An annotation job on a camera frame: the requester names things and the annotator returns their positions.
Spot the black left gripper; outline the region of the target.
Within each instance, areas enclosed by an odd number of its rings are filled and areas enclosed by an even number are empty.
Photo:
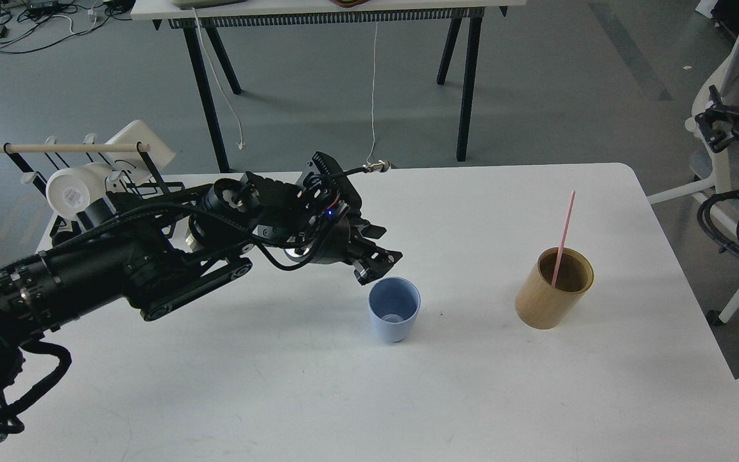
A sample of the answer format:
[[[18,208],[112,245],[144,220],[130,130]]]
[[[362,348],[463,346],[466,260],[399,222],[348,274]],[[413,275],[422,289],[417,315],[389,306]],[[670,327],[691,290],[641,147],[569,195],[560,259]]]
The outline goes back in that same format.
[[[352,175],[373,172],[373,162],[343,169],[331,155],[316,152],[295,182],[246,171],[241,175],[241,226],[270,263],[282,250],[290,266],[353,266],[361,286],[380,280],[402,260],[399,251],[374,248],[387,228],[363,218]]]

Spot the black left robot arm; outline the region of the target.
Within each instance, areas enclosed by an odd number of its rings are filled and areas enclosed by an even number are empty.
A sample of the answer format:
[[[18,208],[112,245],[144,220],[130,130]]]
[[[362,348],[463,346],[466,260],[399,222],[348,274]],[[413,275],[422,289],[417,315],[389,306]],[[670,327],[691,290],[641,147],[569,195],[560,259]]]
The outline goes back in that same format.
[[[0,442],[70,368],[44,334],[110,302],[157,320],[246,275],[253,248],[280,270],[343,263],[364,286],[387,275],[402,254],[377,245],[386,229],[362,217],[350,178],[391,167],[344,170],[317,152],[295,182],[247,171],[149,198],[106,193],[79,234],[0,269]]]

